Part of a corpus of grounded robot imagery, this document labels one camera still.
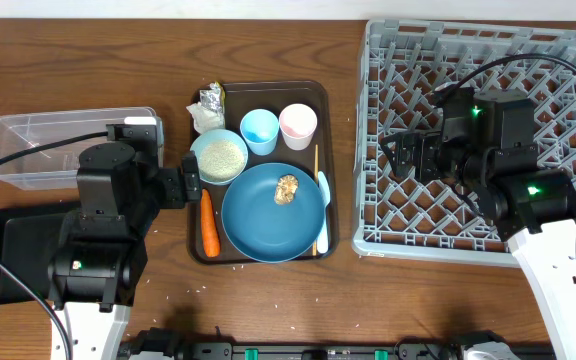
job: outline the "brown food piece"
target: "brown food piece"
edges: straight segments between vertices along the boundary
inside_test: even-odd
[[[299,181],[294,175],[284,175],[279,178],[277,190],[275,190],[275,203],[277,205],[290,204],[295,199],[298,187]]]

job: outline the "chopstick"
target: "chopstick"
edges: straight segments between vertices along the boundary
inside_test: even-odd
[[[319,145],[315,144],[315,184],[319,185]],[[317,256],[317,239],[312,246],[312,256]]]

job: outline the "black container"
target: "black container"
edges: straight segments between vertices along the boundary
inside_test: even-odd
[[[44,298],[62,220],[78,207],[79,202],[69,202],[0,210],[0,259]],[[0,305],[29,300],[30,295],[0,272]]]
[[[315,144],[319,145],[319,171],[323,171],[330,185],[331,202],[326,208],[326,219],[328,225],[329,250],[326,254],[312,255],[312,248],[294,260],[319,259],[330,255],[339,242],[339,229],[337,220],[337,204],[335,197],[335,172],[332,161],[332,139],[330,136],[330,115],[328,113],[328,95],[326,90],[313,81],[285,81],[285,82],[263,82],[263,83],[234,83],[224,84],[226,92],[226,129],[239,132],[241,119],[251,110],[266,109],[279,116],[281,111],[291,104],[304,104],[310,106],[317,114],[317,129],[313,134],[312,142],[301,151],[294,151],[286,146],[280,132],[277,139],[277,147],[266,156],[258,156],[248,152],[248,164],[246,169],[255,165],[280,162],[300,168],[311,177],[315,167]],[[193,102],[199,101],[197,92]],[[198,134],[191,130],[193,140]],[[248,264],[257,262],[240,253],[228,240],[221,222],[221,205],[228,186],[216,186],[202,183],[210,193],[214,211],[219,215],[215,216],[215,224],[219,233],[221,243],[221,253],[219,256],[209,258],[204,253],[203,242],[201,240],[201,218],[199,205],[189,207],[188,217],[188,251],[198,262],[206,265],[233,265]]]

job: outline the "white wall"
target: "white wall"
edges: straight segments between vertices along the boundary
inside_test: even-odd
[[[0,17],[576,20],[576,0],[0,0]]]

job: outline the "wooden table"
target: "wooden table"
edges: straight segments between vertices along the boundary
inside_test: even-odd
[[[576,29],[576,23],[521,23]],[[330,101],[341,243],[316,262],[206,267],[186,251],[186,211],[163,211],[128,334],[167,327],[239,342],[394,343],[490,329],[548,340],[517,269],[359,258],[350,247],[355,83],[363,21],[0,20],[0,115],[151,106],[168,165],[190,147],[185,107],[223,82],[310,79]],[[0,208],[75,199],[0,182]],[[0,306],[0,359],[48,359],[50,323],[34,303]]]

